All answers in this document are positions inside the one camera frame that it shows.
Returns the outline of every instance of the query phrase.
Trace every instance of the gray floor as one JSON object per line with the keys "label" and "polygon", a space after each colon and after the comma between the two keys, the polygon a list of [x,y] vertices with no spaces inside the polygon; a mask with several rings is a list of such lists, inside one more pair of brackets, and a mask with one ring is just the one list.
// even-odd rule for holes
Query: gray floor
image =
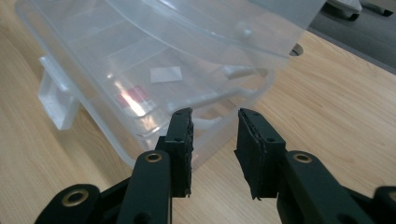
{"label": "gray floor", "polygon": [[361,4],[363,11],[356,21],[325,4],[308,30],[396,75],[396,12],[384,17],[384,9],[362,0]]}

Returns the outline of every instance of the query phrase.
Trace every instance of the clear plastic container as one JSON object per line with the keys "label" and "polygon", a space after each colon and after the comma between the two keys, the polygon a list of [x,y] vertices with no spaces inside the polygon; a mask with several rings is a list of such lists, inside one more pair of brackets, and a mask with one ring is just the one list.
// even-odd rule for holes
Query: clear plastic container
{"label": "clear plastic container", "polygon": [[197,166],[236,133],[239,107],[270,87],[323,3],[19,0],[16,10],[50,76],[68,80],[129,165],[141,152],[132,138],[154,149],[172,113],[192,107]]}

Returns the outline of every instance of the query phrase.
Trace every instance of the screw hole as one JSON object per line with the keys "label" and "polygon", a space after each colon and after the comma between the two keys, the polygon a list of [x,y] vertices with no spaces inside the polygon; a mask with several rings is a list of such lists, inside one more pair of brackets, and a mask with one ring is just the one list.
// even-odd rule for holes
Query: screw hole
{"label": "screw hole", "polygon": [[134,224],[149,224],[151,216],[148,213],[141,212],[134,216]]}
{"label": "screw hole", "polygon": [[163,158],[163,156],[161,154],[151,153],[146,156],[146,161],[156,162],[156,161],[160,161],[162,158]]}
{"label": "screw hole", "polygon": [[85,189],[75,189],[64,195],[62,204],[65,207],[73,207],[87,200],[90,193]]}
{"label": "screw hole", "polygon": [[338,215],[338,220],[343,223],[343,224],[358,224],[358,222],[355,220],[355,218],[346,215],[346,214],[340,214]]}
{"label": "screw hole", "polygon": [[299,162],[303,162],[303,163],[309,163],[309,162],[312,161],[312,159],[311,159],[309,156],[307,156],[307,155],[305,155],[305,154],[302,154],[302,153],[295,154],[295,155],[293,156],[293,158],[294,158],[295,160],[297,160],[297,161],[299,161]]}

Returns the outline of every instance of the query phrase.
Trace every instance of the wood grain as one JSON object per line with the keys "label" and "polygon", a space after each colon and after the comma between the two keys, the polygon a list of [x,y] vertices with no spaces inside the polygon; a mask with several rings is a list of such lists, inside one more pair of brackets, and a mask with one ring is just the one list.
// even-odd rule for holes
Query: wood grain
{"label": "wood grain", "polygon": [[[396,76],[305,33],[304,54],[277,72],[255,109],[288,149],[319,157],[341,184],[371,196],[396,186]],[[36,95],[43,51],[0,2],[0,222],[33,223],[60,190],[100,189],[126,178],[122,163],[87,112],[56,130]],[[194,171],[192,195],[174,200],[174,223],[279,223],[275,200],[252,201],[233,154],[235,138]]]}

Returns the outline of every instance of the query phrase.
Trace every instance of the wooden surface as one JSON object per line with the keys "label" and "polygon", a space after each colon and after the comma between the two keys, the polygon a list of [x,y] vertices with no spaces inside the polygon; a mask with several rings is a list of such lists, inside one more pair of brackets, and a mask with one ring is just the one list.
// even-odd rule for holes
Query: wooden surface
{"label": "wooden surface", "polygon": [[[33,223],[50,199],[77,183],[101,190],[131,170],[83,109],[58,132],[37,99],[43,51],[0,2],[0,223]],[[288,142],[319,157],[341,184],[371,196],[396,186],[396,76],[305,33],[255,109]],[[174,223],[279,223],[275,200],[252,201],[234,157],[235,139],[174,200]]]}

